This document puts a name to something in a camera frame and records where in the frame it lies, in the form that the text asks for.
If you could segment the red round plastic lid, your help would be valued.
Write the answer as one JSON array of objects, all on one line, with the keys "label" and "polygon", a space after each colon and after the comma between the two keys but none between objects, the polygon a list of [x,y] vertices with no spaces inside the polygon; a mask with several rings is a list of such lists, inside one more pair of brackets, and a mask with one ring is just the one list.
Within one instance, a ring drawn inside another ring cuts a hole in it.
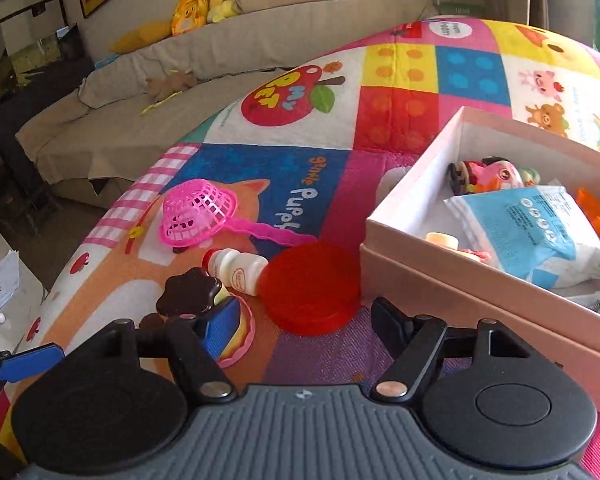
[{"label": "red round plastic lid", "polygon": [[263,270],[258,297],[285,332],[302,337],[336,332],[361,309],[360,257],[326,240],[285,249]]}]

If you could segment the blue white snack bag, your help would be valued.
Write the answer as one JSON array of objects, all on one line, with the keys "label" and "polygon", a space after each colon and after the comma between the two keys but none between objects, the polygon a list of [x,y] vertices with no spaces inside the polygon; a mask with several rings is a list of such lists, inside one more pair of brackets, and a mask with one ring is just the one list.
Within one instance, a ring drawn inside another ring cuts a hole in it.
[{"label": "blue white snack bag", "polygon": [[453,196],[445,206],[498,270],[544,289],[600,281],[600,238],[562,186]]}]

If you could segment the pink cartoon figure toy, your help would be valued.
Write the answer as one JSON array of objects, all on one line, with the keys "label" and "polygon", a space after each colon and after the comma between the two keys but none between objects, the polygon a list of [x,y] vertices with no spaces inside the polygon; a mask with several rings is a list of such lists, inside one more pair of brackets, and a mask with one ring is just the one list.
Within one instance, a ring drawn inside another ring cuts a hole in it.
[{"label": "pink cartoon figure toy", "polygon": [[508,159],[496,156],[452,162],[446,175],[455,195],[528,188],[541,183],[541,176],[535,169],[517,167]]}]

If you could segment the small white yogurt bottle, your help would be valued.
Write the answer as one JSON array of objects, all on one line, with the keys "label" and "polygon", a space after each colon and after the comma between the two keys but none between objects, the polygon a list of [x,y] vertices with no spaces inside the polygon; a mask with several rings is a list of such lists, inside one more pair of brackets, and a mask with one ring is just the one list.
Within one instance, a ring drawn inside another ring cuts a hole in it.
[{"label": "small white yogurt bottle", "polygon": [[202,258],[202,268],[226,288],[247,296],[257,296],[258,283],[268,259],[236,249],[210,249]]}]

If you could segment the pink plastic toy strainer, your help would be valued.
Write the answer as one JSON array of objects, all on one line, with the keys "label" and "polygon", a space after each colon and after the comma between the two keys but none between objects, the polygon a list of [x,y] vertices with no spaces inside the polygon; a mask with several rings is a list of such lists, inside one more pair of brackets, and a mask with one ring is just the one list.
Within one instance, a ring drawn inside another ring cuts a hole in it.
[{"label": "pink plastic toy strainer", "polygon": [[199,245],[221,231],[232,231],[283,247],[317,241],[309,234],[238,218],[238,205],[236,194],[227,188],[219,188],[204,179],[185,181],[170,188],[164,196],[160,240],[171,247],[187,248]]}]

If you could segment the colourful cartoon play mat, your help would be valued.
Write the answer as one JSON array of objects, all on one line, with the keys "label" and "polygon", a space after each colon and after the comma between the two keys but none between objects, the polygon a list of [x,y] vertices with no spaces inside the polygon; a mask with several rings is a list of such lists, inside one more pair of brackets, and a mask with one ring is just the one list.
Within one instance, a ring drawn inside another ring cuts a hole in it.
[{"label": "colourful cartoon play mat", "polygon": [[400,25],[275,76],[170,146],[88,234],[10,352],[58,344],[65,357],[0,392],[0,479],[600,478],[592,396],[495,318],[441,318],[424,394],[374,400],[393,358],[362,275],[361,309],[316,337],[227,288],[256,319],[248,352],[221,367],[238,392],[227,404],[188,404],[166,364],[138,356],[136,330],[168,278],[202,269],[210,249],[270,263],[292,248],[232,231],[166,245],[170,188],[227,188],[238,218],[349,249],[362,271],[367,218],[464,107],[600,153],[600,53],[514,23]]}]

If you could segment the pink cardboard box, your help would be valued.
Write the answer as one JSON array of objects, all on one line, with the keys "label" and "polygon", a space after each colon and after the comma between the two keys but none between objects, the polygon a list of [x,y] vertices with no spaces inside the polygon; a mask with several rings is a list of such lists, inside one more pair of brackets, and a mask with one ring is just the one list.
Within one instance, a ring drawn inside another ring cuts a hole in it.
[{"label": "pink cardboard box", "polygon": [[600,410],[600,153],[464,107],[366,221],[362,297],[454,326],[495,318]]}]

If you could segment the beige sofa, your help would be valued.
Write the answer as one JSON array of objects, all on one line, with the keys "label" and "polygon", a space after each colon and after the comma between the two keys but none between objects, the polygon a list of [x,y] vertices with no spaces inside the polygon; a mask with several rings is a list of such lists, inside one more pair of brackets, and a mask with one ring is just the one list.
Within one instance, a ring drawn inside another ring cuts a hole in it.
[{"label": "beige sofa", "polygon": [[327,0],[238,15],[118,56],[16,139],[56,195],[108,208],[167,148],[260,84],[437,13],[429,0]]}]

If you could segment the brown small plush toy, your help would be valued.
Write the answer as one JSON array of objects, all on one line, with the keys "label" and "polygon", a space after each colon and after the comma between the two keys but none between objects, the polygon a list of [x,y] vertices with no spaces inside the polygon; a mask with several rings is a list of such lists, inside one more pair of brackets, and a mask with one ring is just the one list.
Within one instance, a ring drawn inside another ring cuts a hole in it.
[{"label": "brown small plush toy", "polygon": [[197,78],[191,72],[176,70],[164,79],[147,78],[145,90],[148,96],[157,103],[170,98],[172,94],[193,88],[196,84]]}]

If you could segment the yellow plush toy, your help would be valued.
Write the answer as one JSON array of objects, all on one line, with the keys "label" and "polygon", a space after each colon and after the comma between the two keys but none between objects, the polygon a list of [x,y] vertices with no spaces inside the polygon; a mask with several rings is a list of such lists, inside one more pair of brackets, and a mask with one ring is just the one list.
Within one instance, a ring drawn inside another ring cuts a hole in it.
[{"label": "yellow plush toy", "polygon": [[151,22],[131,30],[114,42],[109,51],[114,54],[130,53],[239,14],[236,0],[178,0],[170,22]]}]

